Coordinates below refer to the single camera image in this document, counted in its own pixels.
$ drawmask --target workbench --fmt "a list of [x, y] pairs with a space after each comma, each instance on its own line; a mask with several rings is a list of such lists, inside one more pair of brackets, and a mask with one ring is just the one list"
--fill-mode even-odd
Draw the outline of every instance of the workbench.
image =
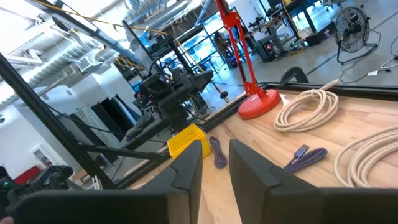
[[[248, 121], [243, 121], [238, 114], [234, 114], [211, 130], [208, 135], [216, 136], [220, 140], [226, 156], [228, 156], [229, 140], [238, 139], [281, 167], [293, 158], [293, 153], [303, 144], [310, 146], [308, 151], [324, 147], [328, 150], [324, 160], [295, 175], [317, 187], [342, 187], [333, 173], [333, 158], [339, 149], [357, 138], [398, 124], [398, 102], [340, 97], [337, 114], [323, 126], [304, 133], [276, 131], [273, 125], [275, 116], [282, 105], [286, 105], [298, 94], [296, 91], [280, 91], [282, 101], [267, 114]], [[314, 107], [315, 103], [304, 106], [291, 117], [291, 121], [308, 116]], [[348, 159], [352, 154], [353, 151], [343, 156], [340, 163], [342, 174], [346, 173]], [[169, 159], [148, 173], [130, 186], [130, 189], [139, 188], [151, 180], [171, 161]], [[395, 152], [376, 163], [369, 173], [369, 182], [378, 187], [398, 187], [398, 179], [395, 178], [397, 173], [398, 152]], [[229, 167], [217, 169], [214, 166], [214, 154], [203, 160], [199, 223], [241, 223]]]

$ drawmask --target black chair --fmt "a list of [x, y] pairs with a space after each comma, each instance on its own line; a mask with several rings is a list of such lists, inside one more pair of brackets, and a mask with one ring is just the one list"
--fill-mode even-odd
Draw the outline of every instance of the black chair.
[[300, 67], [293, 67], [289, 70], [287, 70], [284, 75], [282, 75], [282, 78], [280, 79], [279, 86], [285, 85], [287, 82], [289, 82], [292, 78], [296, 78], [297, 82], [299, 83], [310, 83], [309, 80], [307, 79], [307, 76], [303, 72], [303, 70]]

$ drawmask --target red object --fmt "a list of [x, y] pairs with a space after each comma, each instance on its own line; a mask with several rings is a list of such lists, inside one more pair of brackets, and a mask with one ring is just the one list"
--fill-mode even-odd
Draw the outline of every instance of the red object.
[[32, 168], [15, 178], [14, 182], [20, 185], [25, 184], [28, 180], [33, 179], [39, 173], [40, 169], [37, 166], [33, 166]]
[[[276, 90], [265, 91], [262, 88], [259, 88], [256, 76], [254, 75], [254, 70], [250, 60], [248, 47], [246, 45], [245, 39], [243, 38], [244, 33], [242, 30], [241, 22], [239, 20], [239, 14], [237, 12], [230, 11], [228, 9], [228, 5], [225, 2], [225, 0], [216, 0], [216, 3], [218, 10], [220, 11], [224, 27], [229, 32], [229, 38], [231, 39], [236, 62], [238, 63], [239, 66], [239, 71], [241, 73], [244, 90], [246, 92], [246, 95], [252, 95], [239, 107], [238, 113], [242, 119], [257, 118], [258, 116], [273, 109], [273, 107], [279, 103], [280, 101], [279, 93]], [[239, 36], [241, 37], [243, 50], [246, 56], [246, 60], [248, 62], [248, 67], [250, 70], [250, 76], [252, 82], [248, 82], [246, 80], [246, 77], [244, 76], [243, 67], [239, 59], [238, 47], [236, 46], [236, 42], [232, 34], [232, 28], [234, 26], [238, 28]]]

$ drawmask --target red lamp base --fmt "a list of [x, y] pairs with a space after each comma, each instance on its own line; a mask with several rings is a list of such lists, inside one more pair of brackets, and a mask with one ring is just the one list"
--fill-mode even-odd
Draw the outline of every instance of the red lamp base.
[[241, 119], [257, 118], [272, 110], [280, 101], [280, 96], [276, 90], [261, 90], [245, 100], [238, 109]]

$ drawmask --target red lamp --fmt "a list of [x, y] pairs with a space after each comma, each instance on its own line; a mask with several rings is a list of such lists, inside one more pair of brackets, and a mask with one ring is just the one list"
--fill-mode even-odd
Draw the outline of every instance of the red lamp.
[[[246, 45], [246, 41], [244, 39], [244, 33], [242, 30], [242, 25], [239, 20], [239, 14], [237, 12], [229, 11], [227, 3], [225, 0], [216, 0], [218, 10], [221, 14], [221, 19], [223, 20], [224, 27], [229, 32], [229, 38], [231, 39], [231, 43], [235, 52], [235, 58], [239, 66], [239, 71], [242, 76], [244, 90], [246, 91], [246, 95], [250, 96], [247, 100], [245, 100], [238, 109], [238, 114], [241, 119], [253, 119], [257, 118], [265, 114], [266, 112], [273, 109], [280, 101], [280, 96], [278, 91], [276, 90], [263, 90], [258, 87], [256, 77], [254, 76], [254, 70], [251, 64], [248, 47]], [[238, 47], [236, 46], [236, 42], [234, 40], [234, 36], [232, 34], [232, 28], [236, 26], [239, 31], [239, 36], [241, 37], [241, 41], [243, 44], [244, 54], [248, 61], [248, 67], [250, 70], [250, 75], [252, 82], [248, 82], [246, 77], [244, 76], [243, 67], [239, 59]]]

